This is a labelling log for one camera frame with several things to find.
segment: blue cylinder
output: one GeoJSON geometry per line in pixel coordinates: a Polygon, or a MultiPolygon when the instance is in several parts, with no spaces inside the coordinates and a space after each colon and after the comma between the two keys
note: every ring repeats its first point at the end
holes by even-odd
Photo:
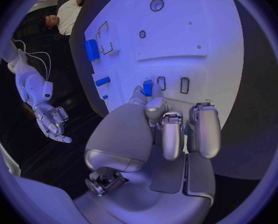
{"type": "Polygon", "coordinates": [[[110,78],[107,76],[107,77],[105,77],[105,78],[102,78],[102,79],[100,79],[100,80],[97,80],[96,81],[96,85],[97,86],[102,86],[102,85],[104,85],[104,84],[106,84],[106,83],[109,83],[110,82],[110,78]]]}
{"type": "Polygon", "coordinates": [[[100,58],[96,40],[92,39],[85,41],[85,47],[89,61],[94,61],[100,58]]]}

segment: cable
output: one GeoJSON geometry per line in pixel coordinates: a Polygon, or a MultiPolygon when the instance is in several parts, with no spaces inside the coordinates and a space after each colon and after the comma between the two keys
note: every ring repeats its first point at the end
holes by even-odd
{"type": "Polygon", "coordinates": [[[37,54],[37,53],[44,53],[44,54],[47,54],[47,56],[49,57],[49,61],[50,61],[49,73],[48,73],[48,69],[47,69],[47,67],[46,67],[46,64],[44,63],[44,61],[43,61],[42,59],[40,59],[40,58],[37,57],[37,56],[32,56],[32,57],[37,58],[37,59],[39,59],[39,60],[42,61],[43,65],[44,65],[44,67],[45,67],[45,70],[46,70],[46,81],[48,81],[48,79],[49,79],[49,77],[50,77],[50,73],[51,73],[51,58],[50,58],[49,54],[46,53],[46,52],[43,52],[43,51],[28,53],[28,52],[26,52],[26,44],[25,44],[25,42],[23,42],[22,40],[15,40],[13,37],[11,37],[11,39],[12,39],[14,42],[18,42],[18,41],[19,41],[19,42],[22,42],[22,43],[23,43],[23,46],[24,46],[23,51],[24,51],[27,55],[29,55],[29,56],[31,56],[31,54],[37,54]]]}

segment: man's hair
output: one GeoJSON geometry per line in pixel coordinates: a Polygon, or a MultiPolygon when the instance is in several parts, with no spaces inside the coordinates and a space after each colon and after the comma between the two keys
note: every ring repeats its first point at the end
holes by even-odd
{"type": "Polygon", "coordinates": [[[45,15],[39,22],[38,26],[39,26],[39,29],[41,31],[45,31],[47,29],[47,25],[45,24],[45,18],[47,17],[47,15],[45,15]]]}

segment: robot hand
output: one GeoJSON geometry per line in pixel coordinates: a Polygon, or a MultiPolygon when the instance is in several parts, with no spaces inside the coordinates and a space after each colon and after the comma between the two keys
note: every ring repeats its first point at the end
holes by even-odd
{"type": "Polygon", "coordinates": [[[34,109],[34,113],[38,126],[47,137],[65,143],[72,141],[70,137],[62,135],[64,122],[68,120],[64,108],[54,108],[48,102],[44,102],[34,109]]]}

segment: hole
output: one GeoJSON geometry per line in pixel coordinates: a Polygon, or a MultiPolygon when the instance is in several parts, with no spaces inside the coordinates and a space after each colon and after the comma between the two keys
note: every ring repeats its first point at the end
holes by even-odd
{"type": "Polygon", "coordinates": [[[164,7],[163,0],[152,0],[150,3],[150,9],[152,11],[160,11],[164,7]]]}
{"type": "Polygon", "coordinates": [[[146,37],[146,32],[143,31],[143,30],[141,32],[139,32],[139,37],[145,38],[146,37]]]}

